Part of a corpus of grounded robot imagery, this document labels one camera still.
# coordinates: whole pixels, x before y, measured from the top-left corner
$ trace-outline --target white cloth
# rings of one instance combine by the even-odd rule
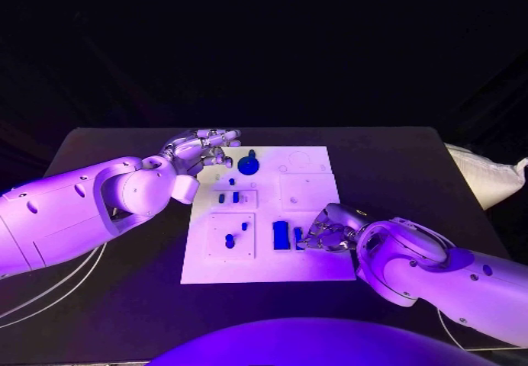
[[[459,146],[447,143],[446,147],[480,206],[488,210],[525,184],[528,158],[524,158],[516,165],[503,165],[492,162]]]

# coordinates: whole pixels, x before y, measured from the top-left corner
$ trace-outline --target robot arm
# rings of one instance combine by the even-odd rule
[[[528,267],[456,248],[434,231],[395,218],[329,204],[300,246],[353,250],[358,276],[392,303],[427,300],[457,323],[528,346]]]
[[[177,135],[157,156],[123,157],[33,181],[0,197],[0,278],[56,265],[144,223],[170,198],[192,203],[203,166],[232,166],[237,130]]]

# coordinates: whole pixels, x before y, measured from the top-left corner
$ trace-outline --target black backdrop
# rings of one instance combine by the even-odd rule
[[[76,127],[433,126],[514,163],[527,18],[524,0],[4,2],[0,190],[42,176]],[[490,212],[506,242],[514,220],[528,239],[518,197]]]

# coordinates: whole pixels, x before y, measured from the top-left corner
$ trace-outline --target white cable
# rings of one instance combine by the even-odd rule
[[[496,347],[496,348],[463,348],[460,346],[460,343],[456,341],[452,332],[449,331],[446,327],[446,323],[443,322],[443,315],[440,313],[440,309],[437,308],[437,318],[440,319],[440,323],[443,324],[443,330],[446,330],[446,333],[449,337],[452,338],[452,341],[456,343],[456,345],[463,349],[465,351],[476,352],[476,351],[509,351],[512,349],[528,349],[527,347]]]
[[[32,313],[29,316],[25,316],[22,319],[16,320],[14,322],[10,322],[9,324],[4,324],[3,326],[0,326],[1,328],[6,328],[7,326],[12,326],[13,324],[17,324],[19,322],[22,322],[22,320],[29,319],[30,317],[33,317],[36,314],[40,314],[46,309],[49,309],[59,301],[62,301],[62,299],[75,291],[75,289],[82,285],[82,282],[85,281],[85,279],[88,278],[88,276],[91,275],[91,272],[95,269],[97,264],[100,263],[101,260],[101,256],[104,253],[104,248],[107,247],[107,243],[102,245],[102,249],[100,252],[100,256],[97,257],[95,263],[91,266],[91,269],[88,271],[88,273],[85,274],[85,277],[81,279],[81,282],[75,285],[75,287],[66,292],[66,294],[58,299],[55,300],[45,308],[42,308],[39,311],[36,311],[35,313]]]
[[[88,263],[88,261],[91,260],[91,257],[95,254],[98,248],[95,248],[91,251],[91,254],[88,255],[88,258],[85,259],[85,261],[81,263],[81,265],[75,268],[74,272],[39,295],[35,296],[30,300],[27,300],[22,305],[19,305],[16,308],[10,309],[6,313],[0,314],[0,319],[3,317],[6,317],[9,314],[14,313],[17,310],[20,310],[23,307],[26,307],[30,303],[33,303],[42,296],[45,296],[46,294],[49,294],[50,291],[53,291],[66,281],[69,278],[72,278],[74,274],[81,270],[81,268],[85,266],[85,264]]]

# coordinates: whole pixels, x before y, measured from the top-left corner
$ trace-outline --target tabletop surface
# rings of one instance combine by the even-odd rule
[[[120,156],[151,156],[182,131],[76,129],[46,175]],[[241,141],[247,146],[326,146],[343,204],[379,220],[404,217],[459,246],[508,258],[433,129],[245,128]],[[100,264],[72,295],[42,314],[0,329],[0,364],[149,360],[228,326],[297,316],[382,323],[452,342],[426,301],[398,307],[359,279],[180,285],[189,217],[190,206],[172,200],[149,222],[108,243]],[[46,290],[84,258],[0,281],[0,312]],[[0,325],[53,302],[82,275]],[[502,345],[449,319],[447,328],[465,347]]]

